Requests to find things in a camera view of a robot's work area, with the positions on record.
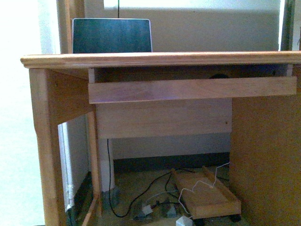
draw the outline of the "desk top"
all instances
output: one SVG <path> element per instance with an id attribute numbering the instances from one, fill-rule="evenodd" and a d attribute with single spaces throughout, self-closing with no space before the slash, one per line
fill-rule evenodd
<path id="1" fill-rule="evenodd" d="M 301 51 L 172 52 L 28 55 L 26 68 L 85 69 L 177 65 L 301 64 Z"/>

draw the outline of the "black screen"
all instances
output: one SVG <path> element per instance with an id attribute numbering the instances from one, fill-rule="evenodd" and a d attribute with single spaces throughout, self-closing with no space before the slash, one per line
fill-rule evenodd
<path id="1" fill-rule="evenodd" d="M 151 52 L 147 19 L 74 19 L 73 53 Z"/>

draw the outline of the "white cable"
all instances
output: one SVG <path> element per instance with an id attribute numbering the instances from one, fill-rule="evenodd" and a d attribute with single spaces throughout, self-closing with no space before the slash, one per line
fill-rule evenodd
<path id="1" fill-rule="evenodd" d="M 223 165 L 218 166 L 218 167 L 215 168 L 215 181 L 214 181 L 212 187 L 214 187 L 214 185 L 215 185 L 215 183 L 216 183 L 216 180 L 217 180 L 217 176 L 216 176 L 216 175 L 217 175 L 217 168 L 223 167 L 223 166 L 228 165 L 228 164 L 230 164 L 230 162 L 225 163 L 225 164 L 223 164 Z"/>
<path id="2" fill-rule="evenodd" d="M 187 191 L 189 191 L 189 192 L 194 193 L 194 188 L 197 186 L 198 183 L 203 183 L 203 184 L 208 185 L 209 187 L 213 188 L 214 185 L 215 185 L 215 183 L 216 183 L 216 180 L 217 180 L 217 169 L 220 168 L 220 167 L 223 167 L 223 166 L 225 166 L 225 165 L 228 165 L 228 164 L 230 164 L 230 162 L 228 162 L 228 163 L 226 163 L 226 164 L 223 164 L 223 165 L 218 166 L 218 167 L 215 168 L 215 181 L 214 181 L 214 183 L 213 183 L 212 185 L 210 185 L 210 184 L 208 184 L 208 183 L 206 183 L 206 182 L 204 182 L 204 181 L 198 180 L 198 181 L 195 183 L 195 185 L 192 187 L 191 190 L 188 189 L 188 188 L 183 188 L 183 189 L 181 190 L 181 193 L 180 193 L 180 196 L 179 196 L 178 201 L 179 201 L 179 203 L 181 204 L 181 206 L 183 207 L 183 209 L 185 210 L 185 212 L 186 212 L 187 214 L 190 214 L 190 213 L 186 210 L 186 208 L 184 207 L 184 205 L 183 205 L 183 204 L 181 203 L 181 201 L 180 201 L 183 191 L 184 191 L 184 190 L 187 190 Z"/>
<path id="3" fill-rule="evenodd" d="M 174 190 L 174 191 L 171 191 L 171 192 L 161 192 L 161 193 L 158 193 L 158 194 L 154 194 L 152 197 L 148 198 L 145 202 L 144 202 L 144 205 L 146 206 L 146 204 L 149 202 L 149 200 L 151 200 L 152 198 L 154 197 L 157 197 L 161 194 L 165 194 L 165 193 L 175 193 L 175 192 L 178 192 L 178 190 Z"/>

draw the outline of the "black cable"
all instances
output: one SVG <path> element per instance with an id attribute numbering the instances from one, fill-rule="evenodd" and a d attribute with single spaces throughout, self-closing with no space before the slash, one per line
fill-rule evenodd
<path id="1" fill-rule="evenodd" d="M 174 198 L 176 198 L 176 199 L 179 199 L 177 196 L 171 194 L 171 193 L 167 190 L 167 184 L 168 184 L 168 182 L 170 181 L 171 176 L 172 176 L 172 175 L 170 174 L 170 176 L 169 176 L 169 178 L 168 178 L 168 180 L 167 180 L 167 182 L 166 182 L 166 184 L 165 184 L 165 191 L 166 191 L 169 195 L 171 195 L 172 197 L 174 197 Z"/>
<path id="2" fill-rule="evenodd" d="M 119 18 L 119 9 L 120 9 L 120 2 L 119 2 L 120 0 L 118 0 L 118 18 Z"/>
<path id="3" fill-rule="evenodd" d="M 154 179 L 154 180 L 150 183 L 150 185 L 148 186 L 148 188 L 147 188 L 144 192 L 142 192 L 140 195 L 138 195 L 136 198 L 134 198 L 134 200 L 131 201 L 131 203 L 130 203 L 130 205 L 129 205 L 129 207 L 128 207 L 128 210 L 127 210 L 126 214 L 125 214 L 125 215 L 118 215 L 118 214 L 114 211 L 114 209 L 113 209 L 113 207 L 112 207 L 112 203 L 111 203 L 111 158 L 110 158 L 110 150 L 109 150 L 109 139 L 107 139 L 107 149 L 108 149 L 109 168 L 110 168 L 110 184 L 109 184 L 109 204 L 110 204 L 110 209 L 112 210 L 113 214 L 114 214 L 116 217 L 118 217 L 118 218 L 124 218 L 124 217 L 126 217 L 126 216 L 129 214 L 129 212 L 131 211 L 131 208 L 132 208 L 133 203 L 134 203 L 138 198 L 140 198 L 142 195 L 144 195 L 144 194 L 150 189 L 150 187 L 153 185 L 153 183 L 155 183 L 155 182 L 156 182 L 157 180 L 159 180 L 160 178 L 162 178 L 162 177 L 164 177 L 164 176 L 170 174 L 171 172 L 168 172 L 168 173 L 166 173 L 166 174 L 163 174 L 162 176 L 160 176 L 160 177 Z"/>
<path id="4" fill-rule="evenodd" d="M 174 205 L 177 205 L 177 204 L 180 204 L 179 202 L 160 202 L 159 205 L 161 204 L 174 204 Z"/>
<path id="5" fill-rule="evenodd" d="M 187 171 L 189 173 L 196 173 L 196 171 L 192 171 L 192 170 L 189 170 L 189 169 L 186 169 L 186 168 L 178 168 L 176 170 L 184 170 L 184 171 Z"/>
<path id="6" fill-rule="evenodd" d="M 227 179 L 227 178 L 222 178 L 222 177 L 217 177 L 217 178 L 229 181 L 229 179 Z"/>

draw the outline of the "white wall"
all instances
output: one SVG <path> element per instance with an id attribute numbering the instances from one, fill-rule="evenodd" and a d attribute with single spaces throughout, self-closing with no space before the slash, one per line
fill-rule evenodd
<path id="1" fill-rule="evenodd" d="M 86 117 L 67 122 L 72 183 L 76 193 L 89 171 Z"/>
<path id="2" fill-rule="evenodd" d="M 0 225 L 44 224 L 38 146 L 28 70 L 20 57 L 40 54 L 37 0 L 1 3 Z"/>
<path id="3" fill-rule="evenodd" d="M 117 2 L 85 0 L 86 17 L 116 18 Z M 278 50 L 279 10 L 280 0 L 120 1 L 120 18 L 150 19 L 154 52 Z M 228 152 L 230 134 L 112 143 L 115 159 Z"/>
<path id="4" fill-rule="evenodd" d="M 295 0 L 295 13 L 293 22 L 293 48 L 292 50 L 299 50 L 301 27 L 301 0 Z"/>
<path id="5" fill-rule="evenodd" d="M 86 17 L 116 18 L 102 2 L 86 0 Z M 278 50 L 280 0 L 147 2 L 120 1 L 120 18 L 150 19 L 154 52 Z"/>

